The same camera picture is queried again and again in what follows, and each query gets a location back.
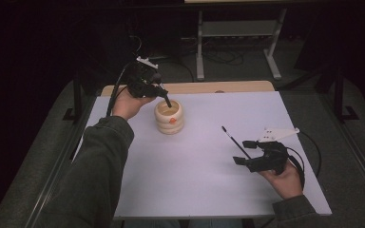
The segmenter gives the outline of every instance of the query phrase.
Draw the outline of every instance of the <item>sleeve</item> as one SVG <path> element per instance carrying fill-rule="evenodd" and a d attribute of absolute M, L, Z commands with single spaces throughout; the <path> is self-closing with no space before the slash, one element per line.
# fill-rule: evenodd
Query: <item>sleeve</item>
<path fill-rule="evenodd" d="M 121 117 L 88 127 L 78 157 L 43 208 L 38 227 L 109 227 L 134 133 Z"/>
<path fill-rule="evenodd" d="M 273 207 L 278 228 L 328 227 L 304 195 L 274 203 Z"/>

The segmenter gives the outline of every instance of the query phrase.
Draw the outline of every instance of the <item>ribbed container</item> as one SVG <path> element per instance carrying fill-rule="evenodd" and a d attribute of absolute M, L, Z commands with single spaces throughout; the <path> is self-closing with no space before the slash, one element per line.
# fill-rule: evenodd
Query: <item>ribbed container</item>
<path fill-rule="evenodd" d="M 155 107 L 156 124 L 160 132 L 166 135 L 173 135 L 183 129 L 183 107 L 175 101 L 170 100 L 171 107 L 165 101 L 159 102 Z"/>

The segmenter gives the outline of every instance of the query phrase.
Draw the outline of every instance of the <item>orange logo on jar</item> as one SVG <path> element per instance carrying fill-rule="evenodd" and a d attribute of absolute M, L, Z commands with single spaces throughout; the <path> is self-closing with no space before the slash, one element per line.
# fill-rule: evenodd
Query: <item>orange logo on jar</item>
<path fill-rule="evenodd" d="M 177 121 L 177 120 L 176 120 L 175 118 L 171 118 L 171 119 L 170 119 L 170 121 L 169 121 L 169 123 L 171 123 L 171 124 L 175 124 L 175 123 L 176 123 L 176 121 Z"/>

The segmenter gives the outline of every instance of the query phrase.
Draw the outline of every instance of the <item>white bracket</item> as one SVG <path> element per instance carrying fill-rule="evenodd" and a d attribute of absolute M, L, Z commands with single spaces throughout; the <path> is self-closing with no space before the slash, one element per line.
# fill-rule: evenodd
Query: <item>white bracket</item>
<path fill-rule="evenodd" d="M 288 136 L 296 135 L 298 132 L 300 132 L 298 128 L 294 129 L 265 128 L 265 130 L 259 136 L 259 142 L 266 143 L 266 142 L 278 141 Z"/>
<path fill-rule="evenodd" d="M 147 59 L 142 59 L 141 56 L 138 56 L 138 58 L 136 58 L 136 60 L 138 62 L 141 62 L 143 64 L 146 64 L 146 65 L 148 65 L 150 67 L 153 67 L 153 68 L 156 68 L 156 69 L 159 67 L 158 65 L 154 65 L 154 64 L 150 63 L 148 58 Z"/>

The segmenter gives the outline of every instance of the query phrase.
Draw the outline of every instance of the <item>white tabletop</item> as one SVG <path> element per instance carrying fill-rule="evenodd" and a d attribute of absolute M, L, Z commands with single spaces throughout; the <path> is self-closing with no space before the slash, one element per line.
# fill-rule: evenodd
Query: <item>white tabletop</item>
<path fill-rule="evenodd" d="M 273 215 L 280 197 L 259 174 L 235 165 L 237 142 L 257 140 L 265 127 L 294 128 L 278 92 L 170 94 L 184 109 L 185 126 L 176 135 L 156 128 L 154 106 L 129 120 L 135 139 L 129 148 L 116 219 L 254 218 Z M 99 97 L 87 125 L 106 114 L 109 97 Z M 297 135 L 280 140 L 305 163 L 304 194 L 323 215 L 332 214 Z M 260 149 L 246 149 L 253 158 Z"/>

